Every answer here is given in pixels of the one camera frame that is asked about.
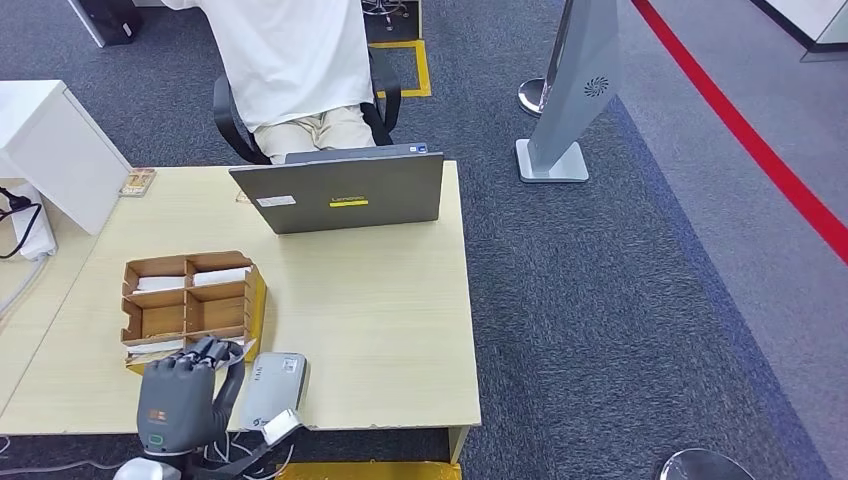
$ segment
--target white shirt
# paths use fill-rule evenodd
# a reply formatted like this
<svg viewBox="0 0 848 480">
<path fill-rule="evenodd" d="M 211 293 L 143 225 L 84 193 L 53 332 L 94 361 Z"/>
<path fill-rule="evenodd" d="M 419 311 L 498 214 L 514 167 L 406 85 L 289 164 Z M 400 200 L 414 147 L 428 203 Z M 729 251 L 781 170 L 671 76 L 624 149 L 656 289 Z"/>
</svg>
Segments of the white shirt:
<svg viewBox="0 0 848 480">
<path fill-rule="evenodd" d="M 162 0 L 200 7 L 253 132 L 373 101 L 359 0 Z"/>
</svg>

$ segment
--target person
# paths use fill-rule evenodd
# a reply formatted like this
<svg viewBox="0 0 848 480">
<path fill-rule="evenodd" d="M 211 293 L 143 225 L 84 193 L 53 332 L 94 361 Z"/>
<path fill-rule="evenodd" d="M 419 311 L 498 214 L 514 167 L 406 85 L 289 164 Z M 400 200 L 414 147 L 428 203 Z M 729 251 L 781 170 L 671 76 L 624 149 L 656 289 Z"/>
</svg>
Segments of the person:
<svg viewBox="0 0 848 480">
<path fill-rule="evenodd" d="M 359 104 L 373 102 L 359 0 L 162 0 L 199 7 L 233 99 L 262 152 L 374 146 Z"/>
</svg>

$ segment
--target white cabinet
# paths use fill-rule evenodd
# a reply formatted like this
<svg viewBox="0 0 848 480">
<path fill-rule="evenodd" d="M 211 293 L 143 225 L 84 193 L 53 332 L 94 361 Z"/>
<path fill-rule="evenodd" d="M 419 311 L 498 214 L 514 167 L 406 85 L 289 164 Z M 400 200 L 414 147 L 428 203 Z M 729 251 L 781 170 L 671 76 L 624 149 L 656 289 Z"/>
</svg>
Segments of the white cabinet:
<svg viewBox="0 0 848 480">
<path fill-rule="evenodd" d="M 846 0 L 766 1 L 816 43 L 848 43 Z"/>
<path fill-rule="evenodd" d="M 94 235 L 131 169 L 64 82 L 0 82 L 0 182 L 27 180 Z"/>
</svg>

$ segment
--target gray carpet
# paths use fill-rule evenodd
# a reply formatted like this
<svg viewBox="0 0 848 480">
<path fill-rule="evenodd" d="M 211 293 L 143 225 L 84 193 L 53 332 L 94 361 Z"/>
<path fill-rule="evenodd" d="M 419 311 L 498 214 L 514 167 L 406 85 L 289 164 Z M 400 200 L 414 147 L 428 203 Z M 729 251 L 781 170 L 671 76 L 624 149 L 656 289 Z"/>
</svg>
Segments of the gray carpet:
<svg viewBox="0 0 848 480">
<path fill-rule="evenodd" d="M 647 480 L 695 446 L 735 456 L 757 478 L 814 478 L 782 450 L 759 384 L 734 353 L 745 329 L 728 330 L 708 295 L 723 292 L 721 281 L 706 285 L 685 253 L 674 225 L 688 224 L 657 195 L 664 180 L 645 169 L 653 159 L 621 103 L 584 135 L 588 183 L 519 182 L 513 142 L 533 120 L 515 89 L 545 65 L 550 46 L 538 39 L 553 37 L 559 7 L 424 5 L 434 95 L 404 103 L 395 140 L 427 141 L 460 166 L 483 411 L 461 460 L 465 478 Z M 146 17 L 135 44 L 100 51 L 62 2 L 5 0 L 0 79 L 65 80 L 135 165 L 236 163 L 209 115 L 221 67 L 202 15 Z M 762 368 L 754 373 L 770 375 Z M 444 459 L 446 438 L 302 433 L 294 459 Z M 129 436 L 16 438 L 0 469 L 137 453 Z"/>
<path fill-rule="evenodd" d="M 848 174 L 848 137 L 840 133 L 848 107 L 833 101 L 844 96 L 848 62 L 799 63 L 803 48 L 748 0 L 652 3 L 783 161 L 848 220 L 848 190 L 838 185 Z M 630 1 L 620 5 L 629 50 L 621 99 L 812 443 L 834 478 L 846 480 L 848 268 L 739 145 Z M 779 410 L 769 415 L 781 422 Z M 797 445 L 790 440 L 796 427 L 779 430 Z"/>
</svg>

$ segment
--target beige pants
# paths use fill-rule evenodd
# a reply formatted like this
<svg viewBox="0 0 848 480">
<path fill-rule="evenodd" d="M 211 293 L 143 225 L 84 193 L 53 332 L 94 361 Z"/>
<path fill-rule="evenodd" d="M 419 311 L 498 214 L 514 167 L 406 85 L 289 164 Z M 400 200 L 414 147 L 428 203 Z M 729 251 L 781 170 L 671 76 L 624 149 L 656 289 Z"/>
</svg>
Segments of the beige pants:
<svg viewBox="0 0 848 480">
<path fill-rule="evenodd" d="M 362 119 L 359 105 L 259 127 L 253 134 L 273 163 L 285 163 L 289 153 L 374 146 L 371 127 Z"/>
</svg>

